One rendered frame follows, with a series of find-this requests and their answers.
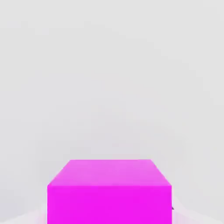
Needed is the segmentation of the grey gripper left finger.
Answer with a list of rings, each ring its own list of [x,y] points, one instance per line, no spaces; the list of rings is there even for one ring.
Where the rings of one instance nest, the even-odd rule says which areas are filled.
[[[47,224],[46,209],[39,209],[4,221],[4,224]]]

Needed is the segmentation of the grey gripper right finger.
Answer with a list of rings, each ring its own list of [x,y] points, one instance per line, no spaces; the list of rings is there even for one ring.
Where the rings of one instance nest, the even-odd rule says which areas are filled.
[[[176,196],[172,196],[172,224],[221,224],[221,221],[186,209]]]

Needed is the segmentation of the small magenta cube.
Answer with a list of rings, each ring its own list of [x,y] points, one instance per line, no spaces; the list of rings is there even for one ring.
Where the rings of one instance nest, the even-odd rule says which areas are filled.
[[[47,224],[172,224],[172,186],[151,160],[70,160],[47,186]]]

